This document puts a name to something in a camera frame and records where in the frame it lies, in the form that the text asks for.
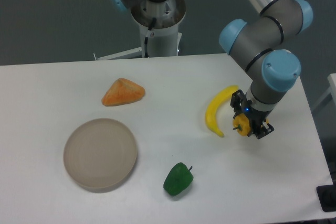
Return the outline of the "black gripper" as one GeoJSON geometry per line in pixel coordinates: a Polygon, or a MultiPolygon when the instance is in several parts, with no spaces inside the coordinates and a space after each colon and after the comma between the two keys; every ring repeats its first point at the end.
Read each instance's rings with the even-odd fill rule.
{"type": "Polygon", "coordinates": [[[232,94],[230,106],[234,110],[234,115],[242,113],[249,119],[250,127],[255,130],[254,135],[257,139],[261,139],[274,131],[274,127],[265,122],[270,111],[253,108],[252,101],[245,98],[242,90],[237,90],[232,94]]]}

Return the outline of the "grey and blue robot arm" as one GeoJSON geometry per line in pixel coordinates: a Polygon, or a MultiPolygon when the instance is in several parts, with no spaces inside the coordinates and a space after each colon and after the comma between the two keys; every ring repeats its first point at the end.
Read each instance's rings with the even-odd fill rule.
{"type": "MultiPolygon", "coordinates": [[[[184,0],[113,0],[129,9],[139,26],[144,58],[176,56],[178,26],[185,17],[184,0]]],[[[230,22],[221,31],[219,44],[251,78],[246,92],[237,86],[221,91],[208,105],[207,127],[223,136],[216,121],[219,106],[229,101],[234,110],[233,127],[242,136],[262,138],[273,131],[267,117],[295,84],[301,73],[299,59],[278,46],[307,29],[313,11],[305,0],[249,0],[259,19],[248,24],[230,22]]]]}

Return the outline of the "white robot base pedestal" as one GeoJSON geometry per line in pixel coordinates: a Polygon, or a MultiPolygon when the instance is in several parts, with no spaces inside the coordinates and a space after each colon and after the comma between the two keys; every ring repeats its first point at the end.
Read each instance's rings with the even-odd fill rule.
{"type": "Polygon", "coordinates": [[[145,0],[131,8],[132,18],[139,27],[141,46],[95,60],[177,56],[182,37],[178,28],[185,14],[184,0],[165,0],[160,3],[145,0]]]}

